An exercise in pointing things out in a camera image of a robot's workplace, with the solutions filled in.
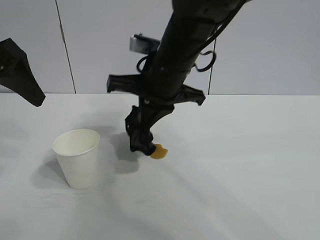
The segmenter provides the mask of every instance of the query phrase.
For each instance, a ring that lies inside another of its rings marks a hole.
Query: orange object
[[[163,148],[161,144],[155,144],[155,146],[156,149],[154,153],[150,155],[150,157],[157,160],[163,159],[167,155],[168,149]]]

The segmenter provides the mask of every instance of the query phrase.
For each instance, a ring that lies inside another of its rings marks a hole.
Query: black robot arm
[[[139,35],[131,37],[130,49],[147,54],[137,64],[140,74],[109,75],[107,91],[139,96],[125,119],[130,150],[149,156],[156,150],[150,128],[174,110],[174,104],[196,102],[201,90],[184,85],[201,50],[214,41],[248,0],[173,0],[173,13],[161,41]],[[205,69],[210,69],[216,59]],[[143,69],[140,64],[145,61]]]

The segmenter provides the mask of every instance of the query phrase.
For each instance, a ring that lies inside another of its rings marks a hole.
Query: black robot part
[[[133,106],[125,119],[131,151],[147,156],[155,151],[150,128],[172,113],[174,104],[203,103],[204,93],[183,83],[203,48],[218,37],[245,2],[248,0],[173,0],[173,13],[159,47],[140,51],[147,53],[137,64],[140,74],[109,75],[108,92],[139,96],[139,106]],[[212,52],[212,61],[203,70],[210,69],[215,59],[216,53]]]
[[[26,53],[11,38],[0,42],[0,85],[36,107],[46,97],[31,72]]]

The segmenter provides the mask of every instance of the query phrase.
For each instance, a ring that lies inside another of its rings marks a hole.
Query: white table
[[[0,94],[1,240],[318,240],[320,96],[208,96],[152,129],[169,148],[129,151],[132,95]],[[63,132],[101,135],[99,184],[68,187]]]

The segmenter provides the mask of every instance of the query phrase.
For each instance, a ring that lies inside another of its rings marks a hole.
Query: paper cup
[[[71,188],[81,190],[95,184],[100,135],[90,129],[76,129],[59,136],[52,144]]]

